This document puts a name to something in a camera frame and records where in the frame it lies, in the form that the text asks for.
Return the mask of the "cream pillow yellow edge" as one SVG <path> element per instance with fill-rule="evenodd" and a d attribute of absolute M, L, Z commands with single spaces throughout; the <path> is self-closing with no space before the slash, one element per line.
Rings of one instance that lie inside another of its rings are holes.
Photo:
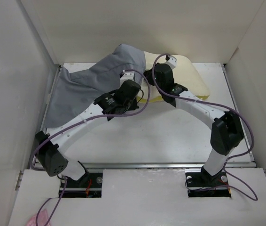
<path fill-rule="evenodd" d="M 149 52 L 144 52 L 146 61 L 146 71 L 150 70 L 153 66 L 154 60 L 159 56 L 159 54 L 153 54 Z M 188 88 L 189 91 L 196 97 L 206 100 L 210 96 L 210 91 L 207 85 L 204 83 L 202 77 L 193 66 L 192 62 L 185 56 L 173 55 L 177 59 L 177 65 L 173 69 L 173 77 L 175 83 L 183 85 Z M 141 103 L 146 103 L 148 98 L 148 86 L 144 79 L 141 80 L 141 89 L 144 92 L 142 97 L 142 91 L 138 93 L 137 101 Z M 150 86 L 150 103 L 163 101 L 158 90 L 154 86 Z"/>

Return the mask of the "grey pillowcase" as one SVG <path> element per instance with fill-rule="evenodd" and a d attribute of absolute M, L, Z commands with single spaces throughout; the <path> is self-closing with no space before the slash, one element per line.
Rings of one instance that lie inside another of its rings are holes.
<path fill-rule="evenodd" d="M 89 69 L 70 73 L 63 67 L 51 95 L 45 127 L 60 127 L 81 114 L 100 95 L 118 89 L 121 72 L 131 69 L 145 71 L 145 53 L 126 44 Z"/>

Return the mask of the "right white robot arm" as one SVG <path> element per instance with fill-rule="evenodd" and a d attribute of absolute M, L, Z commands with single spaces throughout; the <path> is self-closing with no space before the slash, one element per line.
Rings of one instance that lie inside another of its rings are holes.
<path fill-rule="evenodd" d="M 172 69 L 167 64 L 158 63 L 153 70 L 143 74 L 150 85 L 160 88 L 158 92 L 165 102 L 191 114 L 211 130 L 212 150 L 201 167 L 200 180 L 204 186 L 212 185 L 217 181 L 232 150 L 244 139 L 239 116 L 232 110 L 222 111 L 203 104 L 186 87 L 174 81 Z"/>

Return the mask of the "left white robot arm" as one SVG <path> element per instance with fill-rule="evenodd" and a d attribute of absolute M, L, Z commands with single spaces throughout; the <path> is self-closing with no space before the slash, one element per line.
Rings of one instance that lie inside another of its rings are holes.
<path fill-rule="evenodd" d="M 52 135 L 38 132 L 35 139 L 39 146 L 35 156 L 47 174 L 50 177 L 61 175 L 76 186 L 84 186 L 89 172 L 83 163 L 67 157 L 66 151 L 95 127 L 135 107 L 140 90 L 138 83 L 126 80 L 119 89 L 100 95 L 81 114 L 54 129 Z"/>

